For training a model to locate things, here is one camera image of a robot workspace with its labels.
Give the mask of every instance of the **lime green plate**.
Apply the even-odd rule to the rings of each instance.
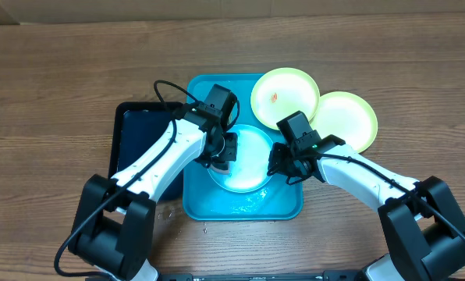
[[[255,117],[267,127],[277,130],[276,123],[300,110],[310,120],[316,114],[319,88],[302,70],[274,69],[262,76],[254,86],[250,103]]]
[[[355,94],[335,91],[324,94],[311,127],[321,138],[333,134],[355,151],[365,151],[378,132],[378,121],[371,106]]]

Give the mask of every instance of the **wooden table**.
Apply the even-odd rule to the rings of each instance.
[[[379,131],[364,155],[441,177],[465,213],[465,13],[0,27],[0,280],[61,279],[52,260],[83,184],[108,172],[119,103],[155,101],[156,79],[281,66],[369,101]],[[181,201],[158,214],[162,272],[358,269],[387,252],[378,216],[316,180],[287,222],[195,222]],[[90,268],[69,253],[62,267]]]

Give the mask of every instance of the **teal tray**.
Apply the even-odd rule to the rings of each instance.
[[[240,100],[241,113],[236,124],[255,126],[273,142],[284,143],[281,133],[255,118],[250,95],[263,74],[210,74],[195,77],[187,90],[204,100],[214,84],[230,89]],[[302,210],[302,183],[288,186],[286,177],[274,175],[262,188],[249,193],[235,193],[219,186],[210,173],[196,162],[184,169],[183,207],[188,216],[201,221],[286,220]]]

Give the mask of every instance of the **black container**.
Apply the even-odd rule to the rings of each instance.
[[[170,110],[181,107],[180,102],[168,102]],[[165,132],[172,114],[161,102],[123,102],[116,108],[115,129],[108,177],[134,163]],[[173,200],[183,192],[183,172],[170,183],[160,200]]]

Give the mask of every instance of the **plate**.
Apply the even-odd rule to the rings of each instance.
[[[335,91],[321,96],[311,127],[321,138],[333,134],[361,153],[376,138],[378,121],[373,108],[364,99]]]
[[[299,69],[274,69],[254,86],[250,103],[255,117],[277,130],[276,123],[300,110],[310,120],[316,114],[319,88],[314,79]]]
[[[267,176],[272,140],[257,127],[235,125],[229,130],[238,135],[236,160],[229,163],[229,173],[223,174],[208,169],[211,178],[222,188],[245,193],[263,187],[270,179]]]

